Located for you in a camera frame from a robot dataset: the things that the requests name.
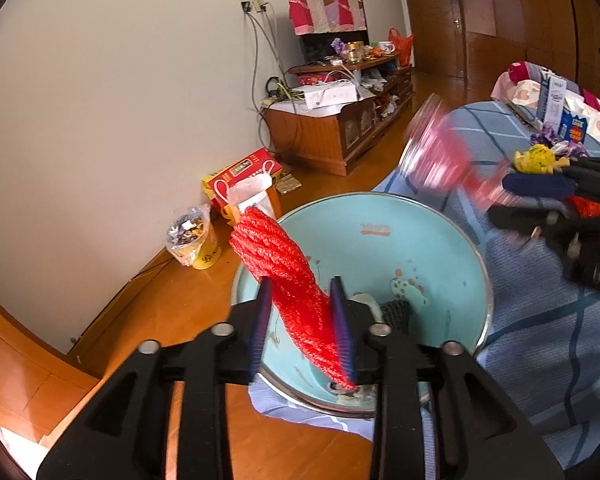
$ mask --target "purple flower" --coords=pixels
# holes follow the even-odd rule
[[[336,54],[338,54],[338,56],[344,51],[344,42],[340,38],[336,38],[335,40],[333,40],[331,42],[331,46],[336,51]]]

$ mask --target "light blue basin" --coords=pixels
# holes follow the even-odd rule
[[[366,292],[382,304],[404,295],[414,304],[411,326],[418,342],[439,346],[456,340],[471,352],[484,344],[493,293],[482,257],[464,232],[437,211],[400,196],[360,192],[299,207],[280,225],[309,258],[323,290],[333,276],[342,276],[350,296]],[[240,266],[233,303],[252,300],[257,288]],[[261,375],[287,399],[313,410],[374,415],[373,395],[347,397],[328,388],[330,381],[293,344],[275,307]],[[424,386],[420,393],[426,395]]]

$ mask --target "wall socket plate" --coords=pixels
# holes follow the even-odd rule
[[[240,2],[244,12],[265,12],[267,10],[264,0],[245,0]]]

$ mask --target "red plastic bag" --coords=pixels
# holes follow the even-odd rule
[[[389,41],[395,45],[395,51],[400,53],[400,66],[407,66],[411,62],[413,34],[408,38],[403,38],[397,28],[390,28]]]

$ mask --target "navy blue item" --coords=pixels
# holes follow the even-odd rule
[[[262,362],[262,351],[264,350],[264,341],[267,337],[267,325],[271,316],[273,289],[270,278],[263,278],[258,289],[258,297],[256,302],[262,306],[258,315],[255,318],[251,329],[251,337],[249,338],[249,376],[251,381],[256,377],[260,370]]]
[[[344,293],[342,279],[336,276],[329,285],[331,312],[333,314],[333,333],[338,347],[338,357],[342,371],[349,382],[356,383],[356,364],[354,362],[355,346],[349,333],[347,316],[344,312],[347,297]]]
[[[576,185],[561,174],[509,173],[502,179],[502,187],[520,196],[565,200],[575,195]]]

